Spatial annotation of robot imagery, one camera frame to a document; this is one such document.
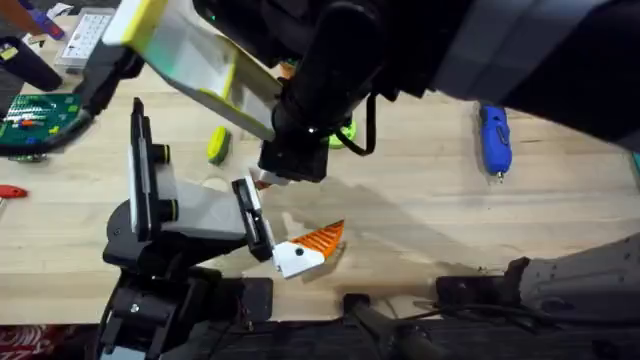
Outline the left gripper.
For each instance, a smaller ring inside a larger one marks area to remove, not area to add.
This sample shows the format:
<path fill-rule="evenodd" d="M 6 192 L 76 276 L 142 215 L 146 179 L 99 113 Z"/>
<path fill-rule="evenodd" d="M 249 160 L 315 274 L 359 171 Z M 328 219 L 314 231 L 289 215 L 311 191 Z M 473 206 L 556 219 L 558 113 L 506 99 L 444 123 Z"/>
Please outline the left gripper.
<path fill-rule="evenodd" d="M 273 244 L 257 188 L 287 186 L 289 179 L 251 167 L 220 191 L 173 176 L 168 166 L 128 168 L 129 197 L 107 222 L 105 263 L 134 274 L 178 274 L 246 248 L 258 261 L 272 258 L 285 279 L 325 264 L 337 251 L 345 221 Z"/>

